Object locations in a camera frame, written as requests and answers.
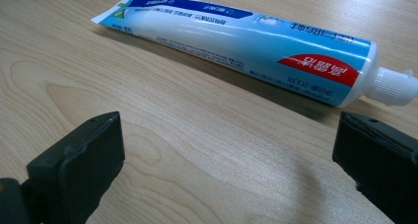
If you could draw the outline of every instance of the toothpaste cap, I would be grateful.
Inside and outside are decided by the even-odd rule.
[[[418,79],[412,70],[399,73],[380,67],[365,96],[388,106],[405,106],[418,94]]]

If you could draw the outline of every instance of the tube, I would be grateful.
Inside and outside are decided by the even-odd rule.
[[[362,95],[405,106],[418,94],[412,71],[379,67],[370,40],[243,9],[201,0],[121,0],[92,21],[335,107]]]

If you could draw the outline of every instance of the toothpaste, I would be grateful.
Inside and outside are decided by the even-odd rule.
[[[412,71],[379,67],[367,39],[201,0],[122,0],[92,21],[336,107],[365,95],[405,106]]]

